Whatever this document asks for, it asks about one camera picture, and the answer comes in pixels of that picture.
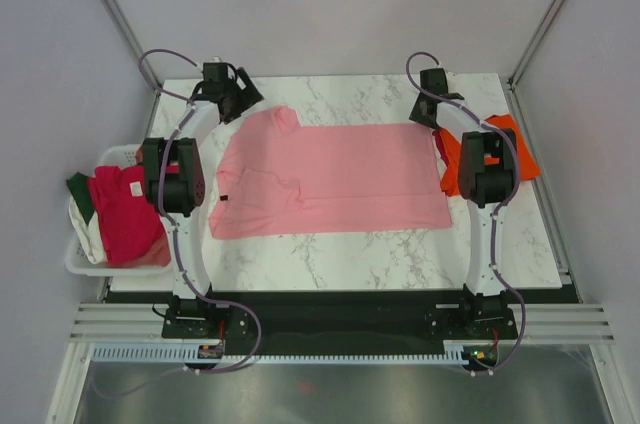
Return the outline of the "orange folded t shirt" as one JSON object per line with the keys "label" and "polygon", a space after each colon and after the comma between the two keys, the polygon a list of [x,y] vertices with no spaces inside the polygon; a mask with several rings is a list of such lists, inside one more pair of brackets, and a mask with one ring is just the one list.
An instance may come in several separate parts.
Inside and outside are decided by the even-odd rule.
{"label": "orange folded t shirt", "polygon": [[[511,115],[493,115],[487,119],[487,122],[501,129],[509,129],[516,135],[516,150],[518,153],[520,164],[520,177],[524,181],[530,181],[540,176],[541,171],[536,164],[529,148],[520,133],[520,130]],[[443,140],[446,143],[447,154],[449,157],[449,165],[446,166],[440,181],[441,190],[448,196],[457,196],[460,194],[458,187],[459,159],[461,152],[460,142],[447,130],[441,130]]]}

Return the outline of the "right aluminium frame post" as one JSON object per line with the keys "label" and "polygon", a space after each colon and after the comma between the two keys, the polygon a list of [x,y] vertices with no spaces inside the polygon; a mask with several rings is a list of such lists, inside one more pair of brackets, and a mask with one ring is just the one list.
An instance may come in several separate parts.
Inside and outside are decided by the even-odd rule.
{"label": "right aluminium frame post", "polygon": [[515,89],[523,79],[534,57],[539,52],[568,1],[569,0],[551,0],[548,4],[513,71],[506,78],[506,84],[510,90]]}

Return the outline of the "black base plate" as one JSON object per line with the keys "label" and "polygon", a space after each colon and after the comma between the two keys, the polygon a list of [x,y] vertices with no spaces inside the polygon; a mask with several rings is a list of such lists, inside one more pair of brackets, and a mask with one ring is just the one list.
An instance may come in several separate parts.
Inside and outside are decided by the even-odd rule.
{"label": "black base plate", "polygon": [[449,340],[505,342],[497,331],[469,333],[460,325],[464,293],[453,291],[226,292],[214,299],[241,303],[262,326],[233,311],[230,323],[179,320],[163,325],[165,339],[219,339],[233,354],[284,355],[294,352],[356,355],[436,353]]}

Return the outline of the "dark green t shirt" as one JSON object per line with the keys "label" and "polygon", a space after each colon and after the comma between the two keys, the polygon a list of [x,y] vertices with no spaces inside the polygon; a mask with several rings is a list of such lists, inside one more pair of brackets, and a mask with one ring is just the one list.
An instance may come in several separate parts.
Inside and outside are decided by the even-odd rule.
{"label": "dark green t shirt", "polygon": [[66,180],[69,193],[86,225],[90,223],[95,213],[88,181],[89,177],[80,172],[76,172]]}

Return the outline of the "magenta t shirt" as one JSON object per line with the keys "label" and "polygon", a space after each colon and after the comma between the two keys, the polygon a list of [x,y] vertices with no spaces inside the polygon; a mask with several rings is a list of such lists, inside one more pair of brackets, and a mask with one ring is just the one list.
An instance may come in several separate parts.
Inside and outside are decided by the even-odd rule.
{"label": "magenta t shirt", "polygon": [[88,181],[107,265],[111,268],[133,268],[131,182],[136,180],[135,166],[124,169],[99,166]]}

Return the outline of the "white laundry basket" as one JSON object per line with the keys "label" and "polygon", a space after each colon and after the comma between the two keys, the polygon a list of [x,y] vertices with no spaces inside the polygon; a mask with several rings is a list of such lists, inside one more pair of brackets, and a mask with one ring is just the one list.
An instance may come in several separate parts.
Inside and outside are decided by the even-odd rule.
{"label": "white laundry basket", "polygon": [[[97,166],[130,167],[136,164],[138,144],[117,145],[107,149],[97,161]],[[77,275],[89,277],[146,277],[162,275],[170,271],[170,266],[144,265],[133,268],[111,268],[103,263],[92,264],[84,253],[80,240],[72,232],[65,255],[66,269]]]}

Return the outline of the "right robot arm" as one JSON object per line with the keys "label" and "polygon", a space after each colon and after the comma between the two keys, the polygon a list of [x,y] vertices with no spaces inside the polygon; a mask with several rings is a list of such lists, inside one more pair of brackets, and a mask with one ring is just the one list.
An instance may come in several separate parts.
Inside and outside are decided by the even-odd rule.
{"label": "right robot arm", "polygon": [[509,287],[500,273],[502,233],[506,206],[520,184],[517,139],[481,119],[458,93],[449,91],[446,71],[422,70],[409,79],[419,95],[410,120],[432,130],[447,131],[460,143],[457,183],[470,219],[470,264],[458,325],[477,338],[497,331],[513,333],[513,313],[508,307]]}

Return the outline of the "pink t shirt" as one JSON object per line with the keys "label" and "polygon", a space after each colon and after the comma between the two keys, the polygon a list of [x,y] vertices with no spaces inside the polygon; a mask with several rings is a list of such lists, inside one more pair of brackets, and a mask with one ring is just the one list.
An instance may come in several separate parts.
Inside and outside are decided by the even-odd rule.
{"label": "pink t shirt", "polygon": [[452,224],[430,132],[413,123],[303,126],[270,108],[233,134],[216,179],[218,240]]}

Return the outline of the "white t shirt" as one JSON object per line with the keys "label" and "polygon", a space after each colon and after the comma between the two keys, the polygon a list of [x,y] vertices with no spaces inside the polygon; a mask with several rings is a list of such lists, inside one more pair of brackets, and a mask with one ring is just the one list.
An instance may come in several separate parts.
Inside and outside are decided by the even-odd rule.
{"label": "white t shirt", "polygon": [[73,197],[70,198],[68,212],[71,224],[88,261],[92,265],[105,265],[107,255],[102,242],[97,212],[93,210],[89,221],[86,222]]}

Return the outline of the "dark red folded t shirt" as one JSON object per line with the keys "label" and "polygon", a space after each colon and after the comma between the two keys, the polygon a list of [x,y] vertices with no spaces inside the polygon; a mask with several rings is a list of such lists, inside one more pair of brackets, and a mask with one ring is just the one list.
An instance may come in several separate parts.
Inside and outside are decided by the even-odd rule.
{"label": "dark red folded t shirt", "polygon": [[448,166],[449,165],[449,157],[448,157],[448,154],[447,154],[446,143],[443,140],[443,135],[442,135],[441,130],[440,129],[435,130],[433,132],[433,137],[434,137],[435,145],[436,145],[436,148],[437,148],[437,150],[439,152],[441,160],[444,162],[444,164],[446,166]]}

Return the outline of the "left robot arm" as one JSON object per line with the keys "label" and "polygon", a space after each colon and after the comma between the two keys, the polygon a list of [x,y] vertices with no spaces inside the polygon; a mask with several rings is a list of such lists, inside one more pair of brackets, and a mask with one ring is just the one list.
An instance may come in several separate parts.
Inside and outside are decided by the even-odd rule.
{"label": "left robot arm", "polygon": [[185,110],[166,138],[147,138],[142,144],[144,193],[158,213],[167,235],[173,297],[165,322],[185,326],[198,337],[216,332],[219,323],[230,323],[236,311],[245,323],[253,322],[262,337],[261,322],[244,304],[211,297],[201,244],[200,214],[206,210],[211,185],[206,181],[200,149],[219,125],[229,124],[263,99],[246,71],[228,62],[194,64],[201,73],[188,95],[156,90],[185,103]]}

